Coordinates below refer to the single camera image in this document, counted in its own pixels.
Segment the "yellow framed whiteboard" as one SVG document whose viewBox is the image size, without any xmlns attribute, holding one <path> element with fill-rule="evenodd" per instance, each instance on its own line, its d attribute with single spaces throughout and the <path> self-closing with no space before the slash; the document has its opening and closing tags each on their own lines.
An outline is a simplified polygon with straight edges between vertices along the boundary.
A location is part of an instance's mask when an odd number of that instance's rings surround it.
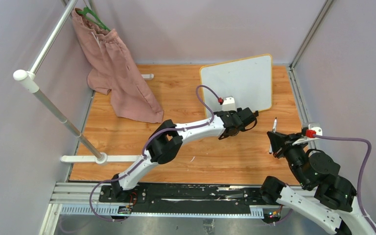
<svg viewBox="0 0 376 235">
<path fill-rule="evenodd" d="M 270 54 L 206 65 L 200 81 L 219 97 L 231 97 L 237 108 L 266 111 L 273 105 L 272 65 Z"/>
</svg>

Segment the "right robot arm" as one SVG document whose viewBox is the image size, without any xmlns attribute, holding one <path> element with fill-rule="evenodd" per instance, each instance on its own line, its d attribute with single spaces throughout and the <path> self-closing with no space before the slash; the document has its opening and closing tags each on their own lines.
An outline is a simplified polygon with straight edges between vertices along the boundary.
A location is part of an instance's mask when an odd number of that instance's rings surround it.
<svg viewBox="0 0 376 235">
<path fill-rule="evenodd" d="M 354 187 L 339 175 L 340 165 L 322 150 L 304 148 L 307 143 L 324 139 L 320 128 L 303 128 L 300 133 L 268 131 L 275 158 L 285 158 L 303 190 L 314 190 L 314 203 L 299 195 L 274 176 L 267 176 L 260 187 L 266 204 L 277 203 L 308 218 L 329 235 L 376 235 L 376 223 L 363 209 L 360 186 Z"/>
</svg>

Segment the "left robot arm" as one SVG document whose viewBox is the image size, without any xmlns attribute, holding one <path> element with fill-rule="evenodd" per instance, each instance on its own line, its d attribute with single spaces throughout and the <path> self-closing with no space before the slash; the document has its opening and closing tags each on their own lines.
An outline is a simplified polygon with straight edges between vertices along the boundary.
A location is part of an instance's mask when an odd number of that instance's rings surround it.
<svg viewBox="0 0 376 235">
<path fill-rule="evenodd" d="M 238 108 L 218 111 L 211 118 L 196 122 L 164 121 L 149 137 L 141 155 L 125 171 L 112 177 L 112 197 L 118 202 L 127 201 L 140 179 L 156 166 L 174 160 L 183 145 L 208 137 L 222 140 L 249 131 L 256 126 L 258 116 L 258 111 Z"/>
</svg>

